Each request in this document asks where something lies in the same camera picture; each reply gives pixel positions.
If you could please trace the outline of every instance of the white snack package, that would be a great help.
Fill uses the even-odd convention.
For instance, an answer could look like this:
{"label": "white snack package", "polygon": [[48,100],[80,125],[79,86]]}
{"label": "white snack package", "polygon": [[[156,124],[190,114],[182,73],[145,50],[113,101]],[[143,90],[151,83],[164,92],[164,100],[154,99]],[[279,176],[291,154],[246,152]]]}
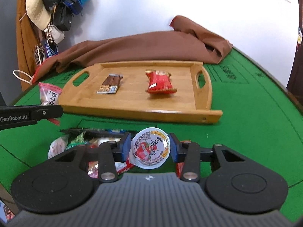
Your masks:
{"label": "white snack package", "polygon": [[69,139],[68,135],[65,135],[65,136],[59,137],[58,139],[53,141],[49,148],[47,159],[50,159],[50,158],[64,152],[64,150],[66,149],[66,146],[67,146],[68,139]]}
{"label": "white snack package", "polygon": [[131,141],[129,162],[143,169],[155,169],[164,164],[169,153],[168,135],[158,128],[146,128]]}

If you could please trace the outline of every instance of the green felt table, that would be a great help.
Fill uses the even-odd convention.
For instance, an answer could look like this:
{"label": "green felt table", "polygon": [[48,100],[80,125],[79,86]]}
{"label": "green felt table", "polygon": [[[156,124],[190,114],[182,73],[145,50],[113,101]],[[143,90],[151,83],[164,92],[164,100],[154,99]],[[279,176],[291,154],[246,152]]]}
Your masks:
{"label": "green felt table", "polygon": [[[303,214],[303,117],[281,88],[251,60],[233,49],[219,65],[204,65],[213,86],[212,109],[222,110],[218,123],[180,124],[64,114],[60,127],[47,120],[37,125],[0,132],[0,182],[10,191],[21,172],[47,159],[49,146],[60,129],[70,127],[142,130],[158,127],[174,132],[180,140],[192,140],[203,147],[221,143],[282,175],[288,197],[281,212],[291,221]],[[80,70],[73,66],[60,74],[50,73],[43,82],[63,87]],[[39,88],[24,93],[16,105],[40,104]],[[132,172],[175,171],[169,158],[154,170],[134,168]],[[201,163],[201,175],[211,173],[210,164]]]}

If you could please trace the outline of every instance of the tray handle cutout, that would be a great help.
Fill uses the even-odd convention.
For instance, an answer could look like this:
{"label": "tray handle cutout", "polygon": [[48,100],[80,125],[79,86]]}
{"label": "tray handle cutout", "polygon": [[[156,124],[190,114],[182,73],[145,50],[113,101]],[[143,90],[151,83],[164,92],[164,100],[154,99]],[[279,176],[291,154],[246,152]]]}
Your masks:
{"label": "tray handle cutout", "polygon": [[[200,88],[198,77],[203,75],[205,84]],[[194,101],[196,109],[211,109],[212,106],[212,82],[206,69],[200,64],[191,66],[191,79],[194,89]]]}
{"label": "tray handle cutout", "polygon": [[83,72],[79,77],[77,77],[74,81],[73,81],[73,85],[78,87],[80,84],[82,84],[84,82],[85,79],[87,79],[89,77],[89,72]]}
{"label": "tray handle cutout", "polygon": [[198,74],[197,78],[198,78],[199,87],[202,88],[205,85],[205,78],[202,72]]}

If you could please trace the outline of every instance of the plastic bag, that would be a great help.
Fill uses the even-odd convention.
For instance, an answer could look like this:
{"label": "plastic bag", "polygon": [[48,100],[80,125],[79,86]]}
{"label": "plastic bag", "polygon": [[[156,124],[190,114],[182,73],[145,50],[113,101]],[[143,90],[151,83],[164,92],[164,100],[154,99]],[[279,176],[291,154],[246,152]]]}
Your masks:
{"label": "plastic bag", "polygon": [[56,139],[55,141],[53,141],[49,148],[47,159],[50,159],[50,158],[64,152],[64,150],[67,146],[68,139],[69,139],[69,136],[65,135],[65,136],[61,136],[58,139]]}
{"label": "plastic bag", "polygon": [[[40,91],[40,102],[41,106],[52,106],[59,105],[59,96],[62,92],[62,89],[58,86],[52,85],[50,83],[42,83],[39,84]],[[50,122],[55,125],[60,125],[59,119],[48,119]]]}

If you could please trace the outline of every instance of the tray handle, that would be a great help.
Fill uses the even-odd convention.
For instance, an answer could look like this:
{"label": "tray handle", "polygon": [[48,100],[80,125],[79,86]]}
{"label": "tray handle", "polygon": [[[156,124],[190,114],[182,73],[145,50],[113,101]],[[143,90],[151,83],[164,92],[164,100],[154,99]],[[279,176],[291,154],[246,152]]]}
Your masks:
{"label": "tray handle", "polygon": [[[205,85],[200,88],[198,77],[203,74]],[[206,69],[200,64],[191,66],[191,79],[194,88],[194,100],[196,109],[210,110],[212,106],[212,82]]]}
{"label": "tray handle", "polygon": [[[93,66],[89,66],[80,72],[76,73],[72,78],[65,84],[63,87],[63,91],[59,97],[59,105],[67,105],[67,103],[70,102],[71,99],[75,98],[77,96],[78,98],[80,97],[79,91],[81,91],[83,88],[79,88],[80,86],[87,85],[91,82],[93,78],[95,78],[100,70],[102,70],[103,67],[100,66],[100,64],[95,64]],[[80,77],[83,73],[88,74],[88,78],[85,79],[80,85],[75,86],[73,82]]]}
{"label": "tray handle", "polygon": [[[83,85],[85,82],[89,82],[89,80],[96,77],[96,75],[100,72],[98,69],[101,70],[101,69],[103,69],[103,67],[96,64],[96,65],[89,66],[89,67],[81,70],[80,72],[78,72],[74,76],[72,76],[72,78],[65,84],[64,88],[66,88],[66,87],[68,87],[69,89],[78,88],[79,86]],[[75,86],[73,84],[73,82],[84,73],[88,74],[88,78],[86,78],[80,85]]]}

